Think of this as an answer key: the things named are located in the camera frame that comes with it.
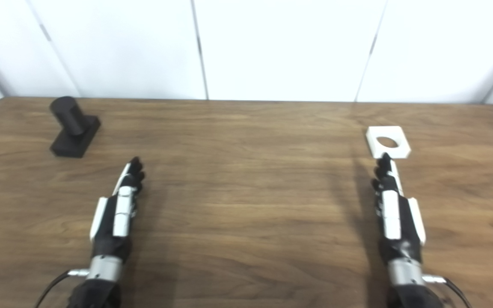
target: black cylinder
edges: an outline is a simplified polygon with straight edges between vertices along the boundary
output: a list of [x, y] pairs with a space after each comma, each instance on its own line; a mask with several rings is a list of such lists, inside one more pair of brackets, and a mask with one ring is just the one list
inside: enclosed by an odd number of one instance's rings
[[55, 99], [50, 104], [50, 110], [68, 135], [81, 135], [89, 128], [86, 117], [71, 96]]

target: black fingertip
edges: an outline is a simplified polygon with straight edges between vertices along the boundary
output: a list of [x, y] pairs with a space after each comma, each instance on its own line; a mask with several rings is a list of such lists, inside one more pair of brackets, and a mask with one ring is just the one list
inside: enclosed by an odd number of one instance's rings
[[131, 159], [129, 163], [131, 163], [131, 165], [139, 164], [140, 158], [138, 156], [135, 156], [133, 159]]

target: circular hole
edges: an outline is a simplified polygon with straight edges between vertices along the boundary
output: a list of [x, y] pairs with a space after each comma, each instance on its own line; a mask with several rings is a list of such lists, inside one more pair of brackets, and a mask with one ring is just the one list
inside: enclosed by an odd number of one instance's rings
[[378, 137], [377, 138], [378, 142], [381, 143], [383, 146], [387, 146], [388, 148], [396, 148], [399, 145], [395, 142], [395, 140], [387, 137]]

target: black peg on base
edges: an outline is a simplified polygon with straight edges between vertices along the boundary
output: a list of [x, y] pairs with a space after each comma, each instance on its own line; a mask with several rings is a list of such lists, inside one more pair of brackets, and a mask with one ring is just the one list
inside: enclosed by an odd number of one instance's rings
[[55, 156], [81, 158], [100, 127], [95, 115], [84, 115], [71, 96], [55, 99], [50, 110], [62, 126], [50, 150]]

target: silver metal connector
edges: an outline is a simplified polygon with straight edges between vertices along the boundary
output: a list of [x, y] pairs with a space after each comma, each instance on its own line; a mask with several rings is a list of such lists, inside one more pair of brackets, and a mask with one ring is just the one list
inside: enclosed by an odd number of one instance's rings
[[427, 283], [446, 283], [446, 279], [439, 275], [427, 275], [423, 274], [422, 278]]
[[89, 274], [89, 269], [70, 269], [68, 271], [68, 275], [76, 276], [76, 277], [87, 277]]

